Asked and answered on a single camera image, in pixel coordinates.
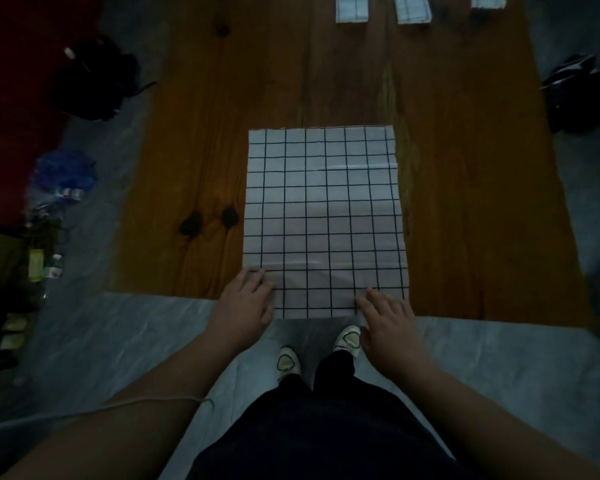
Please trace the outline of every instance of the foot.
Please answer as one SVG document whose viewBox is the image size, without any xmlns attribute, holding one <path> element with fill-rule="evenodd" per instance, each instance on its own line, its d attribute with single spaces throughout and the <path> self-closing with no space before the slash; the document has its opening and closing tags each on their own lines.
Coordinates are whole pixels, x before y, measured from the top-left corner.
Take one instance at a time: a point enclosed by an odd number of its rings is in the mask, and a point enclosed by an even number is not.
<svg viewBox="0 0 600 480">
<path fill-rule="evenodd" d="M 346 350 L 353 358 L 357 358 L 360 352 L 360 327 L 351 325 L 341 331 L 333 345 L 333 351 L 337 350 Z"/>
<path fill-rule="evenodd" d="M 278 354 L 278 382 L 287 377 L 289 374 L 300 375 L 300 361 L 298 356 L 289 347 L 282 347 Z"/>
</svg>

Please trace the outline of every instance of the person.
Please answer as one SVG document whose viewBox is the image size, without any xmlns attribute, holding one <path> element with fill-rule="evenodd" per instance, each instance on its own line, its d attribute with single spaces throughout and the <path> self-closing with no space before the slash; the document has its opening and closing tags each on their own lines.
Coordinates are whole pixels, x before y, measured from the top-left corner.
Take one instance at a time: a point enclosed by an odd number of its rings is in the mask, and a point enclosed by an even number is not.
<svg viewBox="0 0 600 480">
<path fill-rule="evenodd" d="M 227 285 L 206 330 L 111 402 L 204 397 L 271 322 L 274 284 L 244 269 Z M 477 478 L 600 479 L 568 451 L 440 369 L 407 302 L 368 289 L 357 296 L 367 327 L 348 327 L 320 364 L 313 391 L 283 348 L 280 384 L 195 459 L 190 479 Z M 360 347 L 416 404 L 455 459 L 398 397 L 354 377 Z M 76 420 L 48 437 L 5 479 L 157 478 L 198 409 L 192 401 L 142 402 Z"/>
</svg>

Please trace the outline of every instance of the white cable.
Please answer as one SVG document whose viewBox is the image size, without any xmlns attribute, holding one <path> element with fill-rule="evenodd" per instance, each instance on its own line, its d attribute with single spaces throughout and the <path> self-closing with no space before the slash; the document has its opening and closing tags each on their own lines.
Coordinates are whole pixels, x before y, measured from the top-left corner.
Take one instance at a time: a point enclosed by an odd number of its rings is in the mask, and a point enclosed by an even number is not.
<svg viewBox="0 0 600 480">
<path fill-rule="evenodd" d="M 211 403 L 211 414 L 216 409 L 216 404 L 213 402 L 213 399 L 204 398 L 200 399 L 199 397 L 194 397 L 192 395 L 172 395 L 168 397 L 136 397 L 135 399 L 128 399 L 126 401 L 120 401 L 119 403 L 106 404 L 104 406 L 99 406 L 97 408 L 86 409 L 83 411 L 75 411 L 71 413 L 42 413 L 42 414 L 34 414 L 32 416 L 26 416 L 24 418 L 11 419 L 8 421 L 0 422 L 0 431 L 5 429 L 17 428 L 19 426 L 24 426 L 25 424 L 37 422 L 37 421 L 49 421 L 55 419 L 67 419 L 67 418 L 75 418 L 78 416 L 87 416 L 89 414 L 100 413 L 103 411 L 110 411 L 112 409 L 122 408 L 124 406 L 130 406 L 131 404 L 136 403 L 144 403 L 146 401 L 157 401 L 161 403 L 165 403 L 167 401 L 195 401 L 199 404 L 203 403 Z"/>
</svg>

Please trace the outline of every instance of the person's right arm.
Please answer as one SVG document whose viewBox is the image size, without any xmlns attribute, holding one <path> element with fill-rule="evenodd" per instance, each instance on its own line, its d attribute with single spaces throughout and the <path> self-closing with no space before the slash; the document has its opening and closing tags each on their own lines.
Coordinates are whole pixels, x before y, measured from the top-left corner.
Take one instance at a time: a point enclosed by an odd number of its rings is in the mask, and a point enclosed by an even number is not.
<svg viewBox="0 0 600 480">
<path fill-rule="evenodd" d="M 462 464 L 497 479 L 600 479 L 600 470 L 442 371 L 408 303 L 376 291 L 356 297 L 367 319 L 369 362 L 423 412 Z"/>
</svg>

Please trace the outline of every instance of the forearm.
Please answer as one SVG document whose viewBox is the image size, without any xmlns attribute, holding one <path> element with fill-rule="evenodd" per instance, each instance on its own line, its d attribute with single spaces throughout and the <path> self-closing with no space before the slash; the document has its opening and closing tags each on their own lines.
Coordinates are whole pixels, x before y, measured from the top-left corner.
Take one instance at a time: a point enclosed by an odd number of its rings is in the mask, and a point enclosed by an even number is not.
<svg viewBox="0 0 600 480">
<path fill-rule="evenodd" d="M 436 368 L 403 374 L 398 387 L 423 412 L 457 459 L 497 479 L 600 479 L 568 451 L 499 405 Z"/>
<path fill-rule="evenodd" d="M 205 334 L 113 396 L 204 397 L 233 359 Z M 79 419 L 37 446 L 3 478 L 156 478 L 198 404 L 144 402 Z"/>
</svg>

